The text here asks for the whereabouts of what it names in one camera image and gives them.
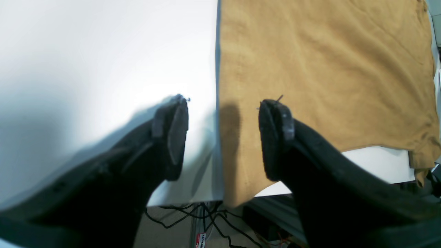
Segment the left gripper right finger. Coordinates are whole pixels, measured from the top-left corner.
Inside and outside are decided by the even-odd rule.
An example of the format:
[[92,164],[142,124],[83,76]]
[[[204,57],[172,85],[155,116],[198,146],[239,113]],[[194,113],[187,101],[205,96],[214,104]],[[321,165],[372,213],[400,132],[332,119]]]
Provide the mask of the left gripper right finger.
[[292,192],[311,248],[440,247],[440,204],[363,170],[279,101],[258,122],[266,176]]

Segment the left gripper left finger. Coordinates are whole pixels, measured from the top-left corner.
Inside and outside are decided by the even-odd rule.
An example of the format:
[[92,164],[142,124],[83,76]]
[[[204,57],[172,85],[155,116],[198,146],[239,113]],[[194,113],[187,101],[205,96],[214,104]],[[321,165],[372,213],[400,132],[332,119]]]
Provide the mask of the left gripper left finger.
[[1,239],[25,248],[131,248],[156,188],[176,181],[188,131],[181,94],[108,151],[1,211]]

